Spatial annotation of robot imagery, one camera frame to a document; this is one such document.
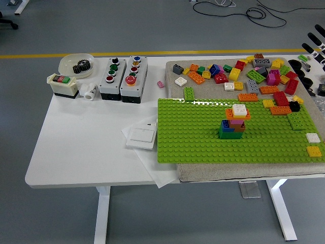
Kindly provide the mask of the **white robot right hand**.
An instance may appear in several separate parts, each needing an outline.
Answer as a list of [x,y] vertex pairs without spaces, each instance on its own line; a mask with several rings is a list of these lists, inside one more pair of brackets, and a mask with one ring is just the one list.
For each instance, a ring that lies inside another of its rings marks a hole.
[[[324,37],[324,28],[316,24],[315,29]],[[324,53],[324,43],[313,33],[308,33],[307,36],[309,39]],[[322,56],[319,52],[315,51],[312,47],[310,47],[308,44],[303,43],[302,47],[313,56],[313,58],[322,65],[322,69],[324,70],[324,56]]]

